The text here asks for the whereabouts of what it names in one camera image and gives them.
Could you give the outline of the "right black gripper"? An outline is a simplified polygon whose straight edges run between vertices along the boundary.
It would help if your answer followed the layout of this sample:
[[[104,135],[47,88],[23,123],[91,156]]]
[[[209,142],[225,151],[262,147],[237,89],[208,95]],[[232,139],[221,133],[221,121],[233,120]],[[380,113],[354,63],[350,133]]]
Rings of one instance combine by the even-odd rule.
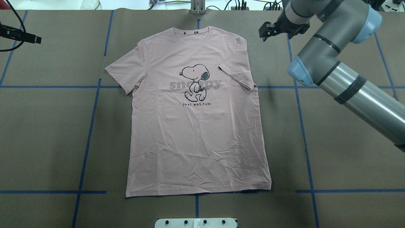
[[[282,33],[288,36],[304,34],[310,28],[310,23],[294,24],[287,18],[278,19],[276,23],[264,22],[259,28],[260,38],[265,42],[268,38]]]

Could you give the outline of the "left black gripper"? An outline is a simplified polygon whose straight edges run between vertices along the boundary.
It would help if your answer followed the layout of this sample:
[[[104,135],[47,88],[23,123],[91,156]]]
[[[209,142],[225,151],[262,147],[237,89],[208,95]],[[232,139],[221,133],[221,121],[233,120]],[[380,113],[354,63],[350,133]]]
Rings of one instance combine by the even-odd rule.
[[[0,25],[0,36],[7,39],[16,39],[18,41],[28,42],[28,43],[38,43],[41,44],[42,38],[34,34],[27,32],[19,33],[19,29]]]

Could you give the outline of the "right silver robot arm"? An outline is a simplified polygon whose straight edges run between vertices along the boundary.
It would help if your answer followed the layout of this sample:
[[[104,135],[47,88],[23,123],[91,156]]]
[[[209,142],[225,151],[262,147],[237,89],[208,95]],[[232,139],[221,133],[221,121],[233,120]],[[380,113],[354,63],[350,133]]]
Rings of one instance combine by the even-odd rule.
[[[361,0],[288,0],[276,22],[264,22],[259,37],[307,32],[310,20],[322,23],[291,59],[287,72],[298,83],[316,85],[401,151],[405,144],[404,105],[345,63],[340,55],[360,44],[382,24],[381,14]]]

